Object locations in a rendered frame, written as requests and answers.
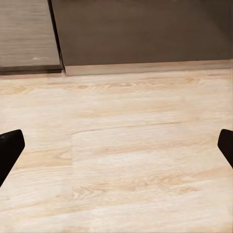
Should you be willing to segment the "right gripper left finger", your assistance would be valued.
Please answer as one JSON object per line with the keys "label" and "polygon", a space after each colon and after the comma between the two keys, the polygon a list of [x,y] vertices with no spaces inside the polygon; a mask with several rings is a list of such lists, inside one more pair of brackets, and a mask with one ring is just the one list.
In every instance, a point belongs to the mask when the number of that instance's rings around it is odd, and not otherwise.
{"label": "right gripper left finger", "polygon": [[0,134],[0,187],[25,148],[20,129]]}

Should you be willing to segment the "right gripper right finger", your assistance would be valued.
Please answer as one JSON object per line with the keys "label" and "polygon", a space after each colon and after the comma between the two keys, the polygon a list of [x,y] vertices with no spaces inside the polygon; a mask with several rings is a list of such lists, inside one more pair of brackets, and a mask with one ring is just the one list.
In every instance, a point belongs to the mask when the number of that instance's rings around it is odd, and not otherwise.
{"label": "right gripper right finger", "polygon": [[233,168],[233,131],[222,129],[217,145]]}

